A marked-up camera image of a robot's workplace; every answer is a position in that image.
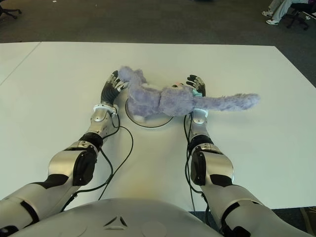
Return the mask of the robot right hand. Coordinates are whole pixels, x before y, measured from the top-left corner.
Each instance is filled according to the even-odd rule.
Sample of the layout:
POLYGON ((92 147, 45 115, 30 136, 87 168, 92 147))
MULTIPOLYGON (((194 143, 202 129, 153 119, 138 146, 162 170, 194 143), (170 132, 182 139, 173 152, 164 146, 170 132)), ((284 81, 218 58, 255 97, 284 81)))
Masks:
POLYGON ((205 83, 200 77, 196 75, 189 75, 186 80, 186 85, 202 97, 206 96, 205 83))

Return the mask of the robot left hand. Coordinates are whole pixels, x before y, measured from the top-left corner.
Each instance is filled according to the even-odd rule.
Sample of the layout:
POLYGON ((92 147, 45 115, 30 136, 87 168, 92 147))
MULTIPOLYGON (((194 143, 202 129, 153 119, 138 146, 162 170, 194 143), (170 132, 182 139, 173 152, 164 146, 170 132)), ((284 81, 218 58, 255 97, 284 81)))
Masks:
POLYGON ((102 89, 101 103, 112 106, 118 95, 128 87, 128 84, 128 81, 122 81, 119 78, 118 71, 112 72, 102 89))

